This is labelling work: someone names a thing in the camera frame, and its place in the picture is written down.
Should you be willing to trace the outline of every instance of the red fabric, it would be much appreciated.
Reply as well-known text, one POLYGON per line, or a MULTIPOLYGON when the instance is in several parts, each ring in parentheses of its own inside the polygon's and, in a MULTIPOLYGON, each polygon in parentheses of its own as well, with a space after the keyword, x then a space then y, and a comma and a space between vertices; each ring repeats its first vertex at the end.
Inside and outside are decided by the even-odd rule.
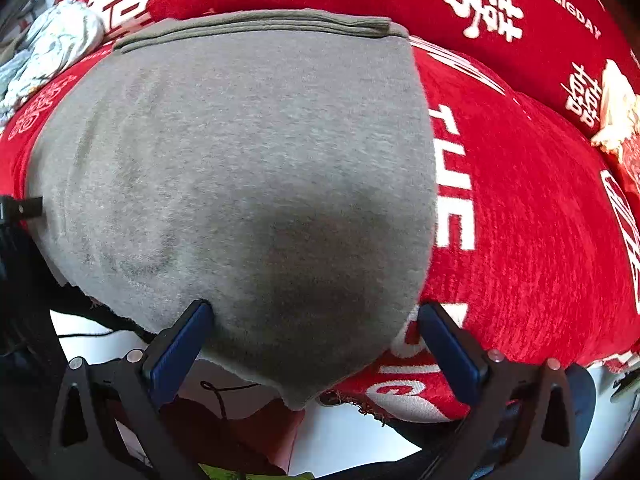
POLYGON ((0 134, 0 195, 24 198, 31 150, 53 110, 84 74, 110 53, 106 44, 45 85, 7 123, 0 134))
POLYGON ((275 399, 247 418, 230 420, 228 425, 238 440, 288 472, 298 428, 304 418, 304 411, 292 412, 282 399, 275 399))
MULTIPOLYGON (((628 351, 640 336, 640 302, 622 231, 636 240, 638 231, 635 222, 619 223, 628 205, 600 153, 481 64, 473 62, 484 82, 463 59, 421 46, 431 51, 414 49, 437 112, 434 136, 449 143, 444 169, 458 176, 438 170, 438 232, 420 298, 454 304, 453 317, 485 349, 511 360, 541 364, 554 356, 564 366, 585 365, 628 351), (441 106, 450 108, 449 124, 437 116, 441 106), (464 213, 450 216, 447 228, 450 198, 468 208, 452 208, 464 213)), ((438 420, 434 406, 447 418, 463 416, 466 407, 416 340, 409 322, 391 350, 336 389, 406 420, 438 420), (410 366, 427 368, 398 369, 410 366)))
MULTIPOLYGON (((500 34, 499 28, 509 19, 504 9, 509 7, 504 5, 508 0, 494 0, 491 5, 494 10, 488 11, 502 13, 502 18, 495 15, 498 29, 490 32, 488 25, 481 20, 479 35, 475 39, 463 34, 471 25, 475 11, 469 9, 467 17, 460 17, 454 12, 454 6, 445 0, 87 1, 102 13, 108 29, 115 29, 112 34, 116 35, 128 30, 127 20, 133 20, 130 25, 136 20, 148 23, 168 16, 186 19, 207 12, 246 9, 315 7, 348 14, 389 16, 407 27, 411 34, 465 52, 485 63, 513 88, 548 105, 589 137, 599 130, 599 123, 594 117, 599 110, 600 96, 597 89, 593 96, 587 91, 595 84, 598 88, 601 86, 607 58, 615 60, 636 91, 640 90, 640 67, 633 61, 629 45, 599 0, 511 0, 519 10, 511 8, 510 20, 514 27, 522 30, 522 37, 518 39, 515 33, 511 41, 507 40, 507 34, 500 34), (520 11, 522 18, 517 17, 520 11), (575 102, 568 104, 568 93, 562 85, 578 92, 575 102), (592 116, 585 115, 586 101, 591 104, 592 116)), ((489 0, 482 2, 483 5, 489 3, 489 0)))
POLYGON ((622 143, 622 163, 616 155, 605 155, 611 173, 616 177, 631 211, 640 218, 640 137, 633 135, 622 143))

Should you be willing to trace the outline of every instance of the gray cloth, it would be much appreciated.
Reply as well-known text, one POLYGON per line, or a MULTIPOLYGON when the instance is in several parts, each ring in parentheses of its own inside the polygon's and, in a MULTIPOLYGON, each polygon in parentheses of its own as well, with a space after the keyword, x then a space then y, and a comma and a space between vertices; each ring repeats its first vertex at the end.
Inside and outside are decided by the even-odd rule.
POLYGON ((425 277, 433 138, 407 40, 309 31, 115 52, 44 126, 30 229, 86 294, 301 408, 388 348, 425 277))
POLYGON ((308 30, 360 38, 409 37, 404 27, 379 16, 350 16, 315 9, 239 10, 192 20, 167 18, 121 38, 114 49, 130 52, 167 41, 252 30, 308 30))

